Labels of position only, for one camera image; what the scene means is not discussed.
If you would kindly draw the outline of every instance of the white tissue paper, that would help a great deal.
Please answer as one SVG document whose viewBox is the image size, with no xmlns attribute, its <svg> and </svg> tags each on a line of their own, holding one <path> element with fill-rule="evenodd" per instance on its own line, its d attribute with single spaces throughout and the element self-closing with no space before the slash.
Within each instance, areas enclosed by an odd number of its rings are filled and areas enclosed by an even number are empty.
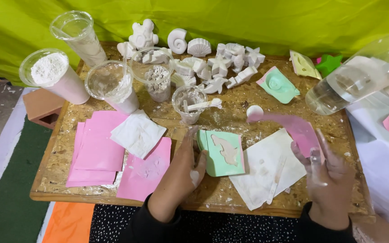
<svg viewBox="0 0 389 243">
<path fill-rule="evenodd" d="M 243 151 L 246 174 L 231 175 L 229 179 L 250 210 L 267 201 L 281 155 L 286 162 L 274 197 L 305 176 L 304 165 L 290 149 L 292 141 L 282 128 Z"/>
<path fill-rule="evenodd" d="M 111 139 L 132 155 L 144 159 L 165 131 L 166 128 L 150 120 L 143 110 L 137 110 L 111 131 Z"/>
</svg>

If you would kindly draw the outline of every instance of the osb board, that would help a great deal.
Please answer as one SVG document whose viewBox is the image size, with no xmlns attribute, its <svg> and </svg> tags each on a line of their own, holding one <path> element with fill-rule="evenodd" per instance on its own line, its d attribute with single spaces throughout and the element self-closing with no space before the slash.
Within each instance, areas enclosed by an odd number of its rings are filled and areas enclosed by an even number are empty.
<svg viewBox="0 0 389 243">
<path fill-rule="evenodd" d="M 122 60 L 116 49 L 116 43 L 102 42 L 102 45 L 110 59 Z M 174 55 L 174 58 L 183 59 L 189 56 L 188 54 Z M 277 66 L 301 92 L 300 96 L 295 97 L 288 104 L 279 103 L 255 83 L 273 66 Z M 88 70 L 89 67 L 81 61 L 78 74 L 83 80 Z M 236 76 L 231 70 L 228 74 Z M 322 130 L 334 151 L 343 156 L 346 152 L 351 153 L 345 158 L 347 163 L 356 169 L 357 174 L 349 212 L 367 219 L 367 216 L 374 215 L 374 212 L 346 113 L 338 112 L 330 116 L 320 116 L 311 112 L 305 104 L 305 93 L 317 82 L 318 80 L 314 78 L 294 74 L 292 63 L 288 57 L 267 56 L 265 62 L 259 67 L 258 73 L 251 80 L 230 90 L 224 89 L 220 95 L 209 95 L 209 99 L 220 97 L 223 100 L 223 109 L 212 108 L 203 112 L 196 124 L 201 129 L 215 129 L 241 134 L 242 147 L 246 149 L 281 128 L 279 124 L 269 121 L 247 124 L 245 122 L 246 109 L 250 105 L 260 105 L 266 111 L 298 115 L 310 121 L 314 128 Z M 165 136 L 172 139 L 171 154 L 173 156 L 180 146 L 185 132 L 191 126 L 180 121 L 180 116 L 173 109 L 170 99 L 162 103 L 154 102 L 139 81 L 135 80 L 133 86 L 139 98 L 140 108 L 154 122 L 168 129 Z M 91 118 L 92 113 L 98 110 L 113 110 L 113 108 L 106 102 L 93 98 L 90 98 L 83 105 L 73 105 L 66 102 L 32 186 L 30 194 L 32 199 L 142 205 L 142 202 L 139 201 L 116 198 L 116 186 L 110 188 L 103 186 L 65 187 L 73 154 L 77 123 Z M 188 210 L 211 212 L 298 217 L 302 206 L 308 201 L 304 177 L 291 186 L 290 194 L 283 192 L 274 198 L 271 205 L 264 204 L 262 207 L 250 211 L 227 176 L 211 177 L 206 174 L 202 184 L 182 204 L 182 207 Z"/>
</svg>

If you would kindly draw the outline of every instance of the clear plastic cup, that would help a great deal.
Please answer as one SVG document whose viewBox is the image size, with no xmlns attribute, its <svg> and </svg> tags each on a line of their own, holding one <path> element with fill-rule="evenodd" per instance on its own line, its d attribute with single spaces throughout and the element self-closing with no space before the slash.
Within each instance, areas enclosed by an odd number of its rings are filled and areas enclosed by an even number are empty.
<svg viewBox="0 0 389 243">
<path fill-rule="evenodd" d="M 52 53 L 59 53 L 65 59 L 62 72 L 56 75 L 49 82 L 37 83 L 37 81 L 32 78 L 31 68 L 40 58 Z M 29 55 L 25 58 L 25 60 L 23 60 L 22 64 L 20 64 L 19 77 L 24 84 L 33 87 L 45 88 L 75 105 L 83 104 L 89 99 L 89 94 L 85 90 L 84 82 L 70 67 L 68 56 L 58 49 L 46 48 Z"/>
<path fill-rule="evenodd" d="M 130 68 L 134 78 L 143 82 L 154 101 L 163 102 L 169 99 L 170 76 L 175 68 L 169 52 L 159 47 L 140 49 L 130 59 Z"/>
<path fill-rule="evenodd" d="M 105 100 L 115 110 L 129 115 L 139 108 L 139 100 L 133 89 L 133 75 L 127 66 L 124 75 L 121 61 L 105 61 L 91 70 L 85 78 L 85 89 L 92 97 Z"/>
<path fill-rule="evenodd" d="M 198 109 L 191 111 L 190 113 L 185 113 L 183 106 L 184 100 L 187 101 L 188 106 L 191 106 L 207 102 L 208 96 L 197 86 L 181 86 L 177 88 L 172 95 L 172 106 L 176 112 L 181 115 L 181 120 L 187 125 L 195 124 L 205 109 Z"/>
<path fill-rule="evenodd" d="M 95 34 L 94 20 L 87 12 L 69 11 L 56 17 L 50 27 L 52 35 L 65 41 L 90 66 L 107 60 L 106 53 Z"/>
</svg>

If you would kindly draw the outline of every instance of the left hand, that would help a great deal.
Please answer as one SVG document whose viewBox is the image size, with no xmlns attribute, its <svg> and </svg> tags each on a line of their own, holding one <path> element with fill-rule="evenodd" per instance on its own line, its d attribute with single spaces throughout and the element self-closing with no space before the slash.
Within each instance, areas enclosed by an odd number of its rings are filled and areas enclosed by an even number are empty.
<svg viewBox="0 0 389 243">
<path fill-rule="evenodd" d="M 194 126 L 187 131 L 169 168 L 149 198 L 149 212 L 158 221 L 167 223 L 172 220 L 178 205 L 197 188 L 204 178 L 207 151 L 204 150 L 199 154 L 197 144 L 193 145 L 197 130 L 199 130 L 198 126 Z"/>
</svg>

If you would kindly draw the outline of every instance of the white cloth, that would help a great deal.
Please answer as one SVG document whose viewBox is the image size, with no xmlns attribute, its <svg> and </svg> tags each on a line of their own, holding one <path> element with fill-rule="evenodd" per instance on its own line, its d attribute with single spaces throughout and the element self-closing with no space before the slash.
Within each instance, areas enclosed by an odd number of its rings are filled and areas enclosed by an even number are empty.
<svg viewBox="0 0 389 243">
<path fill-rule="evenodd" d="M 290 149 L 292 141 L 282 128 L 243 151 L 246 174 L 232 175 L 229 179 L 250 210 L 267 201 L 281 156 L 286 162 L 274 196 L 305 176 L 304 166 Z"/>
<path fill-rule="evenodd" d="M 389 222 L 389 96 L 376 92 L 347 110 L 375 212 Z"/>
<path fill-rule="evenodd" d="M 166 128 L 150 120 L 143 110 L 137 110 L 111 131 L 111 139 L 132 155 L 144 159 L 165 131 Z"/>
</svg>

